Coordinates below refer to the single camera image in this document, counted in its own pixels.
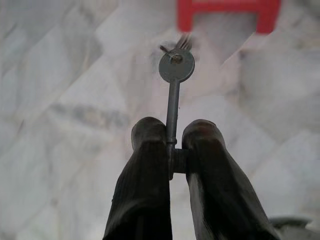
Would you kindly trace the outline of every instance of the key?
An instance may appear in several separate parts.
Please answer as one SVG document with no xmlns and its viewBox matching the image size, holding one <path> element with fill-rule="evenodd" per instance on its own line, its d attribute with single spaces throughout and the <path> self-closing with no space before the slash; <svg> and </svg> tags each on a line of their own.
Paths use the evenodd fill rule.
<svg viewBox="0 0 320 240">
<path fill-rule="evenodd" d="M 195 59 L 189 52 L 191 48 L 187 40 L 180 41 L 184 48 L 175 48 L 168 51 L 165 47 L 160 48 L 165 52 L 159 63 L 160 76 L 168 82 L 169 98 L 166 114 L 166 143 L 169 157 L 169 179 L 172 180 L 175 166 L 179 165 L 175 162 L 175 158 L 179 158 L 177 153 L 181 153 L 175 149 L 177 144 L 177 120 L 179 108 L 179 91 L 180 83 L 187 80 L 195 70 Z"/>
</svg>

